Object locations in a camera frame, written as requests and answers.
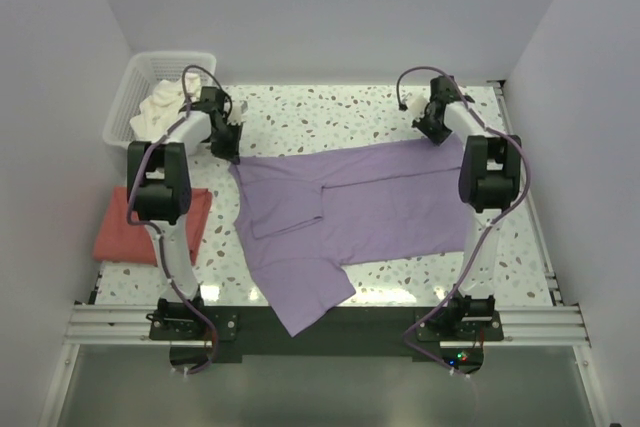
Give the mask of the purple t shirt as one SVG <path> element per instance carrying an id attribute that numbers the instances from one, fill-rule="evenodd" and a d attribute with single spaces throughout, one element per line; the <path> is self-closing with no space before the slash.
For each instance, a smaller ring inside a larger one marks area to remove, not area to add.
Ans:
<path id="1" fill-rule="evenodd" d="M 230 166 L 251 278 L 290 336 L 355 294 L 349 265 L 463 250 L 462 159 L 423 138 Z"/>

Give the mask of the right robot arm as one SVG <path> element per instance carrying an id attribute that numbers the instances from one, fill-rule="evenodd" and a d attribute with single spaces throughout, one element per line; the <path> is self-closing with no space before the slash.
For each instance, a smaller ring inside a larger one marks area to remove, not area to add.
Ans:
<path id="1" fill-rule="evenodd" d="M 521 141 L 491 130 L 471 108 L 455 81 L 430 81 L 430 96 L 409 102 L 412 126 L 440 146 L 455 136 L 463 146 L 458 193 L 471 208 L 463 268 L 446 305 L 445 326 L 459 340 L 469 339 L 495 310 L 494 269 L 500 224 L 521 201 Z"/>

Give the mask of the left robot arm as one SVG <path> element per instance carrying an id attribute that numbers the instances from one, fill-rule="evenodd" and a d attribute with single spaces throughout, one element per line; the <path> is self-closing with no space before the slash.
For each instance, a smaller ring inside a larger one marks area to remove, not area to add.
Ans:
<path id="1" fill-rule="evenodd" d="M 151 240 L 166 282 L 160 300 L 184 304 L 171 325 L 185 339 L 200 337 L 207 327 L 207 315 L 196 304 L 200 287 L 187 239 L 193 199 L 188 157 L 208 141 L 214 156 L 238 163 L 247 109 L 245 101 L 236 103 L 221 89 L 205 87 L 158 139 L 133 141 L 127 149 L 126 221 L 144 228 Z"/>

